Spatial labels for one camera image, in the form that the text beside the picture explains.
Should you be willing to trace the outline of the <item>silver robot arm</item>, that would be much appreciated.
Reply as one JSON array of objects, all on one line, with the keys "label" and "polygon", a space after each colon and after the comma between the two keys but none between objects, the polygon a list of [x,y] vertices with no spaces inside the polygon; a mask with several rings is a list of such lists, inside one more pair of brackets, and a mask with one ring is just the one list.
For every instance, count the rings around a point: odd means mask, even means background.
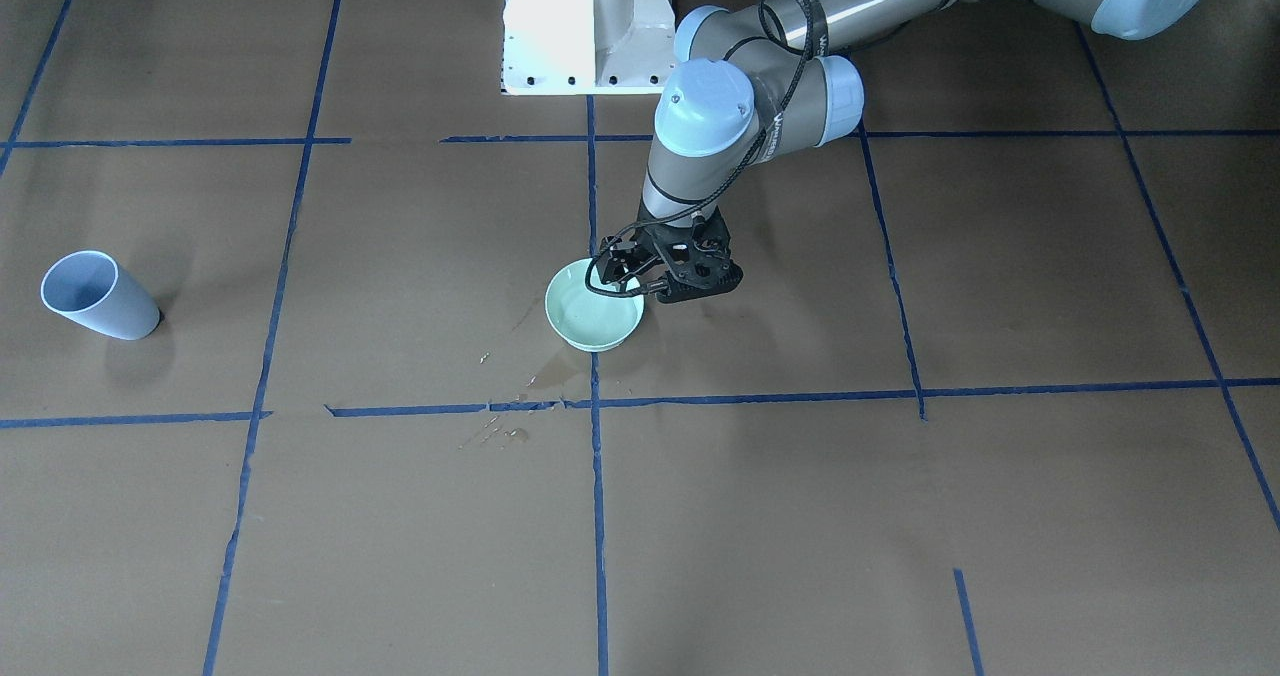
[{"label": "silver robot arm", "polygon": [[[584,278],[594,294],[676,303],[733,291],[742,270],[719,198],[749,166],[850,134],[865,88],[849,52],[956,3],[756,0],[700,6],[675,35],[675,70],[655,106],[637,216],[602,239]],[[1021,0],[1093,32],[1143,41],[1201,0]]]}]

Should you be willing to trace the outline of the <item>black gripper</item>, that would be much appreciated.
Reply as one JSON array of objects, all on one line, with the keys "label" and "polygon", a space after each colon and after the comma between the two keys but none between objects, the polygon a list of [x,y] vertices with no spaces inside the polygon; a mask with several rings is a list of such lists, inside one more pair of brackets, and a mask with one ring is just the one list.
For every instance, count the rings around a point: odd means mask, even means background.
[{"label": "black gripper", "polygon": [[716,211],[710,216],[692,216],[687,227],[664,221],[635,229],[632,239],[604,239],[598,260],[600,287],[627,291],[627,283],[652,266],[653,255],[668,268],[727,268],[730,230]]}]

